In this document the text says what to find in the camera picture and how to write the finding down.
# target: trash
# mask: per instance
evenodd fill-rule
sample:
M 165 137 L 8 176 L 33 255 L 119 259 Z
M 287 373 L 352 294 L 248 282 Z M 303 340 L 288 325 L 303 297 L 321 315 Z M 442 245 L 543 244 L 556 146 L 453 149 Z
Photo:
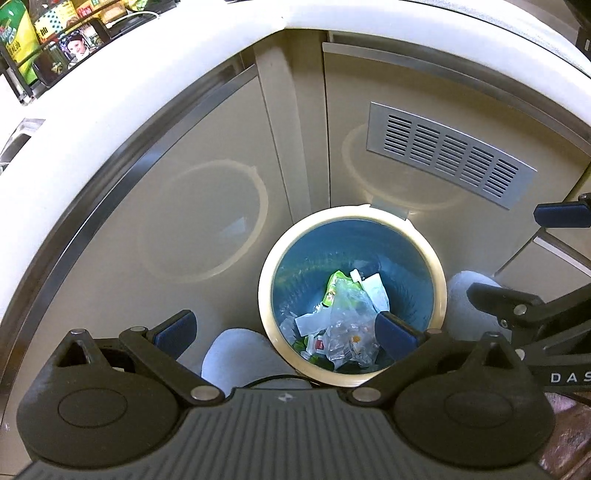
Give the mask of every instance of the trash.
M 281 325 L 279 325 L 279 330 L 281 331 L 281 333 L 283 334 L 283 337 L 287 340 L 287 343 L 289 343 L 290 345 L 293 345 L 294 342 L 297 340 L 296 337 L 296 316 L 294 314 L 288 314 L 285 317 L 285 320 L 283 320 L 283 322 L 281 322 Z
M 344 280 L 347 276 L 341 272 L 341 270 L 337 270 L 333 273 L 330 278 L 328 285 L 326 286 L 326 293 L 324 294 L 324 298 L 322 299 L 322 305 L 325 307 L 330 307 L 333 304 L 333 300 L 335 299 L 336 295 L 336 283 L 338 279 Z
M 378 312 L 362 286 L 348 277 L 337 280 L 336 292 L 331 327 L 326 331 L 329 338 L 327 358 L 332 360 L 333 346 L 339 358 L 342 345 L 347 345 L 351 360 L 360 367 L 369 367 L 379 352 L 374 328 Z
M 370 367 L 380 349 L 375 318 L 384 310 L 389 301 L 379 273 L 363 280 L 358 270 L 351 278 L 336 271 L 322 303 L 299 317 L 287 313 L 280 330 L 302 358 L 319 367 L 337 370 L 348 362 Z
M 350 275 L 353 281 L 361 283 L 361 286 L 366 291 L 367 295 L 369 295 L 369 298 L 378 312 L 390 311 L 388 295 L 384 288 L 384 284 L 382 284 L 382 278 L 379 276 L 379 273 L 376 273 L 365 280 L 361 280 L 361 275 L 357 269 L 353 270 Z
M 317 305 L 314 312 L 296 318 L 295 324 L 300 336 L 305 337 L 326 330 L 330 326 L 330 312 L 330 308 Z

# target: clear plastic bag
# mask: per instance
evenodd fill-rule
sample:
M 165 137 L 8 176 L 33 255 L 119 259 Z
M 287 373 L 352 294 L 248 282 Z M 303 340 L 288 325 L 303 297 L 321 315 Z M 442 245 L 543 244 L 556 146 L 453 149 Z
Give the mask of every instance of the clear plastic bag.
M 338 278 L 335 290 L 330 327 L 324 335 L 328 340 L 326 356 L 335 369 L 347 361 L 369 367 L 379 351 L 375 339 L 378 312 L 361 285 L 350 278 Z
M 283 337 L 287 340 L 287 343 L 293 345 L 297 340 L 298 336 L 297 333 L 297 326 L 296 326 L 296 316 L 295 314 L 289 312 L 281 325 L 279 325 L 279 330 L 283 334 Z

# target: food package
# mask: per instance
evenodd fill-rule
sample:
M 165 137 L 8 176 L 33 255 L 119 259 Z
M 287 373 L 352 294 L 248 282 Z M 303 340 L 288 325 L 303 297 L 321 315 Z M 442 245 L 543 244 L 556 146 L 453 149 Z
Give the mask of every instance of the food package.
M 30 13 L 37 36 L 42 43 L 79 20 L 72 0 L 62 2 L 31 0 Z
M 134 12 L 141 12 L 147 4 L 148 0 L 125 0 L 125 6 Z
M 76 13 L 80 18 L 88 17 L 92 15 L 92 12 L 99 9 L 103 5 L 109 3 L 109 0 L 73 0 L 74 6 L 76 8 Z M 94 18 L 98 18 L 104 24 L 112 22 L 113 20 L 117 20 L 118 18 L 123 17 L 127 14 L 127 9 L 125 8 L 125 4 L 123 0 L 121 2 L 117 2 L 101 11 L 99 11 L 96 15 L 93 15 Z

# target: black cable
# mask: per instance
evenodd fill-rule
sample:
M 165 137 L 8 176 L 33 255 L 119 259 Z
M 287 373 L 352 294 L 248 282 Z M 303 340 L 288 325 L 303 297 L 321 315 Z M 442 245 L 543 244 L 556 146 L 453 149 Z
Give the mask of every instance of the black cable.
M 576 393 L 560 393 L 563 397 L 570 398 L 571 400 L 577 401 L 582 403 L 586 407 L 591 408 L 591 399 L 584 397 L 582 395 L 577 395 Z
M 271 380 L 282 380 L 284 378 L 295 378 L 297 380 L 305 380 L 305 381 L 311 383 L 312 385 L 314 385 L 315 387 L 328 387 L 328 385 L 326 385 L 324 383 L 317 382 L 316 380 L 312 380 L 311 378 L 304 377 L 303 375 L 282 374 L 282 375 L 271 375 L 269 377 L 260 378 L 258 380 L 255 380 L 254 382 L 250 382 L 249 384 L 244 385 L 243 388 L 252 388 L 252 387 L 256 387 L 257 385 L 261 385 L 263 383 L 270 382 Z

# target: white countertop edge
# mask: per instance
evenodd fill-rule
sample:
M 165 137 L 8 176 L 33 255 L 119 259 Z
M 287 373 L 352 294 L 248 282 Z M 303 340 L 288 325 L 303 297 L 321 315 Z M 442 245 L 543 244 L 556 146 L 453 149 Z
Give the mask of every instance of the white countertop edge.
M 0 176 L 0 317 L 40 245 L 106 159 L 196 79 L 283 28 L 350 31 L 437 48 L 512 77 L 591 125 L 591 79 L 538 45 L 463 14 L 392 0 L 185 0 L 105 47 L 25 109 L 28 117 L 47 120 Z M 183 48 L 160 42 L 163 31 L 175 31 Z M 97 79 L 111 87 L 84 95 Z M 78 95 L 83 111 L 65 113 L 64 103 L 77 111 Z

